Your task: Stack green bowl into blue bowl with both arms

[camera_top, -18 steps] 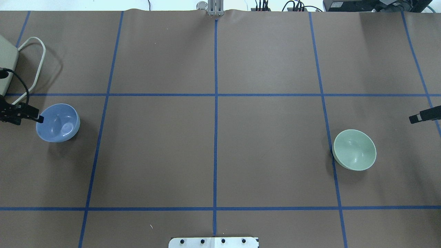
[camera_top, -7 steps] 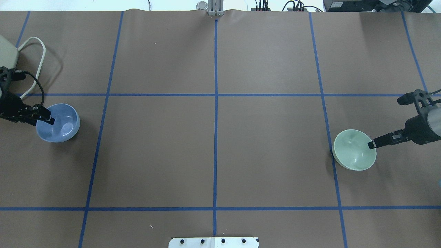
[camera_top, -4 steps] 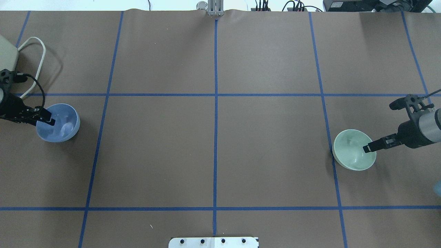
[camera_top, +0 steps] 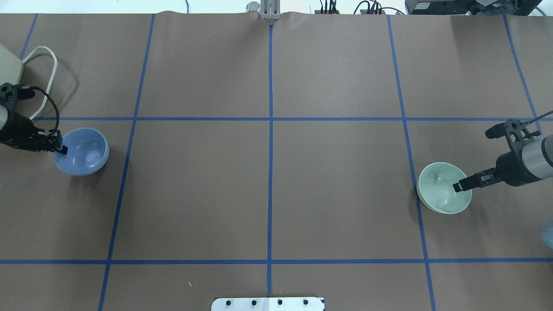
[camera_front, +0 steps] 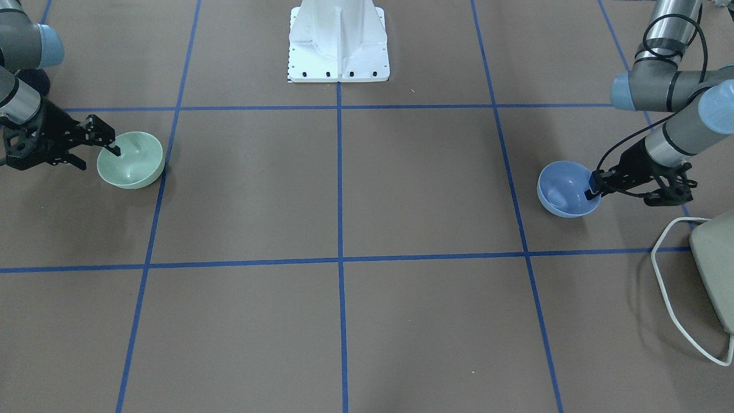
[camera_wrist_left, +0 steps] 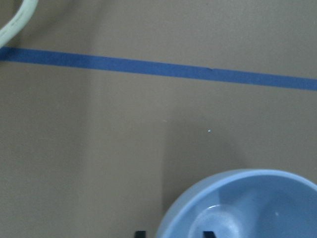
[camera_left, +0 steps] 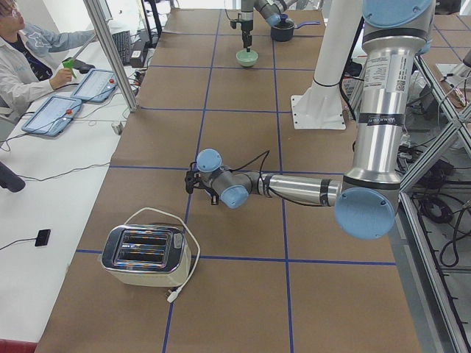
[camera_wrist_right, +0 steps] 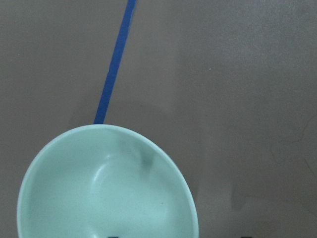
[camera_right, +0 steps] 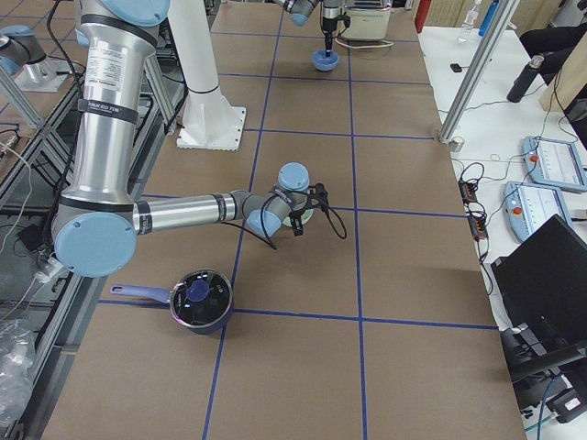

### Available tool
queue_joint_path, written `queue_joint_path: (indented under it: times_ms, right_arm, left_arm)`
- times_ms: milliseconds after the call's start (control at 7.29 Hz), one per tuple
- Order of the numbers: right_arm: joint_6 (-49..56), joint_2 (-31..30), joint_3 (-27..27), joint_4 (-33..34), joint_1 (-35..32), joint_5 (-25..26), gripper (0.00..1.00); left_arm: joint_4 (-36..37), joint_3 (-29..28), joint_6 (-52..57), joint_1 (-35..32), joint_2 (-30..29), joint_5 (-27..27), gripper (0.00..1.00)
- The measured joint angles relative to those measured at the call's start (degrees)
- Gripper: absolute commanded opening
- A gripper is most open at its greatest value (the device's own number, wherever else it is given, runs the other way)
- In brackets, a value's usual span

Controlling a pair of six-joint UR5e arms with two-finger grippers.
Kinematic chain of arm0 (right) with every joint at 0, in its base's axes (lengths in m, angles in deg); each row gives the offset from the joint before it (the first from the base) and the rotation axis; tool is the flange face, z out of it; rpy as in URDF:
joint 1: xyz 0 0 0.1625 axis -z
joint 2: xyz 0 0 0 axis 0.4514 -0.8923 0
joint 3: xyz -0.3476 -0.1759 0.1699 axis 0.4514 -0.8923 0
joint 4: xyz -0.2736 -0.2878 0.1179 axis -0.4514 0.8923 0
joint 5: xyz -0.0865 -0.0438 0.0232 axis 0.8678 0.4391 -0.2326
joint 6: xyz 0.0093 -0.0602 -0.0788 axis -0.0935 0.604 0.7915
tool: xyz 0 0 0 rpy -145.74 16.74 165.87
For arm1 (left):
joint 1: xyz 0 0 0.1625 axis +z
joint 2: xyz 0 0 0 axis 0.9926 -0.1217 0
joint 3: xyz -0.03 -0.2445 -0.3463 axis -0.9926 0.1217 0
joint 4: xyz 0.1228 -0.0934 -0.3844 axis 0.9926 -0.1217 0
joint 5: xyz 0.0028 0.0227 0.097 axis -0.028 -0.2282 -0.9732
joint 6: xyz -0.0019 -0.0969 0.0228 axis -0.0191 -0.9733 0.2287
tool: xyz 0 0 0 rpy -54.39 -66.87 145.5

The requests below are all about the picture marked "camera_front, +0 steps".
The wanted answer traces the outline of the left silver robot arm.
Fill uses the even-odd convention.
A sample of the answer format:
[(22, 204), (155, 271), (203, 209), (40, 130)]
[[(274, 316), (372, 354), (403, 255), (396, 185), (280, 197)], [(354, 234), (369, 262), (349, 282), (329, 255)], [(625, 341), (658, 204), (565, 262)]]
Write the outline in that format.
[(631, 70), (613, 81), (611, 104), (622, 110), (667, 112), (669, 117), (638, 131), (640, 140), (619, 162), (598, 164), (585, 191), (587, 200), (613, 193), (637, 194), (647, 206), (686, 204), (697, 186), (690, 180), (690, 158), (732, 136), (732, 66), (708, 69), (708, 44), (700, 1), (658, 1)]

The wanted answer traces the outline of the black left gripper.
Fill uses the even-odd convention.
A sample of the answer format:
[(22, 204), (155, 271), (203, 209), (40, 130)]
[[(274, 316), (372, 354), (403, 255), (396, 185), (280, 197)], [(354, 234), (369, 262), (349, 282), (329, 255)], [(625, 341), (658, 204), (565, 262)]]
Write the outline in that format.
[(655, 162), (640, 141), (627, 149), (619, 163), (608, 172), (592, 172), (587, 200), (601, 199), (613, 193), (640, 198), (648, 207), (673, 207), (694, 199), (692, 190), (698, 182), (690, 180), (689, 162), (663, 166)]

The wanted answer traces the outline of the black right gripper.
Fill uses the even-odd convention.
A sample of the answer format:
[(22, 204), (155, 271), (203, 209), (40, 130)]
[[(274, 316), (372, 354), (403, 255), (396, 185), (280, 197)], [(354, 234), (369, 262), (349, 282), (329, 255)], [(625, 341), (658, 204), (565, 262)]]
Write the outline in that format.
[(40, 101), (36, 115), (16, 123), (2, 115), (2, 166), (28, 170), (42, 163), (72, 165), (84, 172), (87, 163), (71, 153), (77, 146), (99, 146), (115, 157), (122, 152), (116, 143), (115, 129), (95, 114), (76, 120), (48, 99)]

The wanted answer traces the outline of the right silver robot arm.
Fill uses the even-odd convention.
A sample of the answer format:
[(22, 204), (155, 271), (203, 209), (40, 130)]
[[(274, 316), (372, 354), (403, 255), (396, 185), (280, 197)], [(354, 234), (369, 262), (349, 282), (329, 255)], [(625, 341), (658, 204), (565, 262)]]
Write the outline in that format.
[(65, 49), (58, 33), (32, 22), (19, 1), (2, 2), (1, 29), (2, 165), (22, 172), (42, 163), (68, 163), (86, 170), (86, 162), (71, 153), (81, 145), (104, 148), (120, 157), (112, 126), (96, 115), (73, 119), (16, 75), (60, 64)]

